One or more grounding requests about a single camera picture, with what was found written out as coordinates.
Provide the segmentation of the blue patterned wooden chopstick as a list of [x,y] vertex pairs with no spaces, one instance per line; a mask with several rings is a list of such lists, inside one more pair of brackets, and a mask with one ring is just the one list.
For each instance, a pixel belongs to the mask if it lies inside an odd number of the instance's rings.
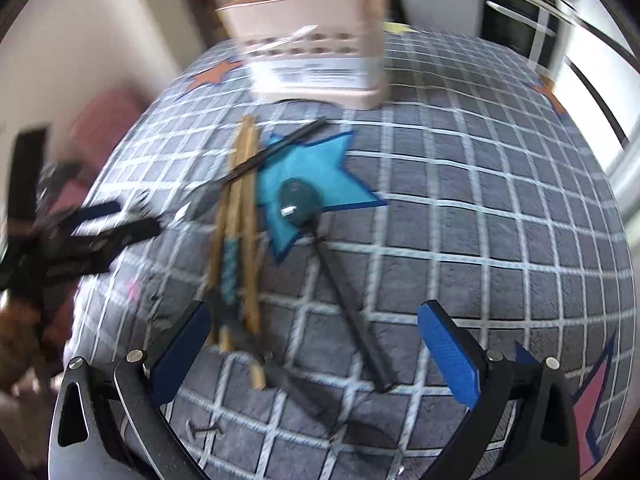
[[231,330],[227,322],[238,317],[238,277],[241,233],[242,182],[229,183],[229,198],[224,220],[224,244],[222,244],[222,269],[220,292],[224,300],[224,324],[219,327],[219,345],[222,351],[232,351]]

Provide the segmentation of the beige utensil holder caddy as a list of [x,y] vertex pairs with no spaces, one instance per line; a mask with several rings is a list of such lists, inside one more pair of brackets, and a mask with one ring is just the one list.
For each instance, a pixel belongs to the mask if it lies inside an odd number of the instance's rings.
[[319,101],[373,110],[387,98],[390,0],[266,0],[218,11],[259,102]]

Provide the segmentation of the black handled metal spoon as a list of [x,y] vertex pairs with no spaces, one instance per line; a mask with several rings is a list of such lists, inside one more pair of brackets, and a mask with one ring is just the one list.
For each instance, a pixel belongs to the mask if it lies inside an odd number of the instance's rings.
[[278,200],[280,216],[293,228],[311,236],[320,270],[342,310],[352,340],[362,356],[375,390],[390,391],[396,382],[390,363],[358,308],[352,286],[345,280],[342,264],[332,256],[319,235],[318,227],[323,214],[320,193],[305,180],[288,179],[280,186]]

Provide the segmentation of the pink plastic stool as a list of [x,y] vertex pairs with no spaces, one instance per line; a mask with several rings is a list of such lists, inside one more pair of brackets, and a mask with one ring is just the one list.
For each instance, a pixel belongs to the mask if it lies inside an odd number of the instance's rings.
[[105,90],[94,98],[70,127],[70,140],[82,170],[66,183],[55,209],[80,205],[128,130],[144,112],[140,96],[126,87]]

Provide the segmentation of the black built-in oven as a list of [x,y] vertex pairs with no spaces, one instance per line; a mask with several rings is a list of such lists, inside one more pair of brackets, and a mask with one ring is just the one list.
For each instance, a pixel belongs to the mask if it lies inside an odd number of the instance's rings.
[[559,19],[526,0],[484,0],[480,38],[501,44],[548,70]]

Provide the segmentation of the grey checkered tablecloth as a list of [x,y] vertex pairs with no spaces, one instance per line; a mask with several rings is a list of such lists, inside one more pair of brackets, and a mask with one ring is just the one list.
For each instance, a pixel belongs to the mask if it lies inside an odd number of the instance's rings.
[[615,434],[631,375],[636,302],[613,194],[582,134],[537,91],[524,58],[477,38],[408,32],[386,40],[390,98],[377,110],[259,104],[239,68],[190,90],[230,60],[211,48],[153,103],[113,152],[92,202],[172,208],[189,185],[224,174],[241,118],[285,136],[326,118],[349,133],[346,168],[383,200],[329,212],[320,232],[345,268],[397,380],[374,391],[306,240],[259,291],[274,356],[318,400],[318,424],[278,390],[250,385],[242,354],[206,348],[165,416],[213,479],[419,478],[460,424],[416,329],[436,299],[489,349],[555,356],[577,390],[604,349],[613,362],[587,426],[600,451]]

